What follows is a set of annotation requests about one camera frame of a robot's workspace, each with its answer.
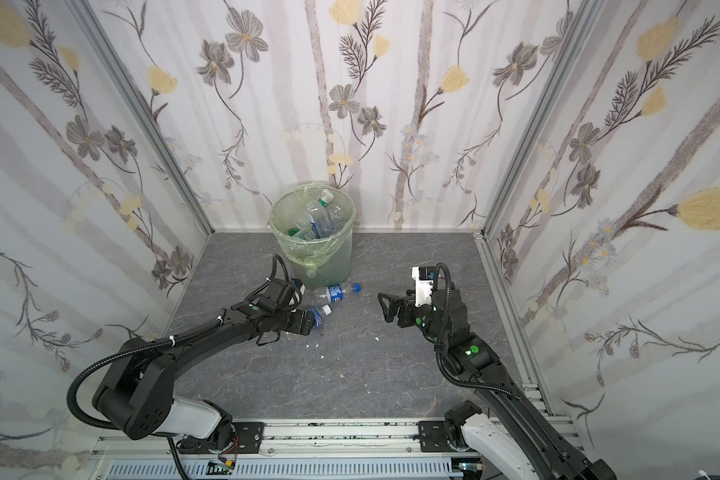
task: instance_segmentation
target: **wall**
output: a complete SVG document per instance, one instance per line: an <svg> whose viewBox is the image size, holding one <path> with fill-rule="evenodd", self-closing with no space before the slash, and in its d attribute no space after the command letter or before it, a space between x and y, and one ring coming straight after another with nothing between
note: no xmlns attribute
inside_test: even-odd
<svg viewBox="0 0 720 480"><path fill-rule="evenodd" d="M578 2L91 4L214 226L321 180L444 229L484 221Z"/></svg>
<svg viewBox="0 0 720 480"><path fill-rule="evenodd" d="M0 478L77 477L99 430L70 417L67 387L162 333L205 239L48 3L0 2Z"/></svg>
<svg viewBox="0 0 720 480"><path fill-rule="evenodd" d="M608 2L490 232L620 478L720 475L720 2Z"/></svg>

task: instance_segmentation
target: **gray floor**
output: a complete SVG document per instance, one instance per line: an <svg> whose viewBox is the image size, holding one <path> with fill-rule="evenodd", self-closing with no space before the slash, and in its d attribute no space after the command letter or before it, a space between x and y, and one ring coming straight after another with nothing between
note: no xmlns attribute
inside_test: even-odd
<svg viewBox="0 0 720 480"><path fill-rule="evenodd" d="M170 331L239 302L269 275L271 255L279 251L271 234L214 234ZM185 373L175 394L207 398L237 418L441 416L464 398L481 404L445 381L432 344L416 328L385 323L376 300L378 292L403 295L413 288L412 266L439 261L461 291L472 330L519 378L471 234L355 234L349 279L363 291L334 304L322 336L231 347Z"/></svg>

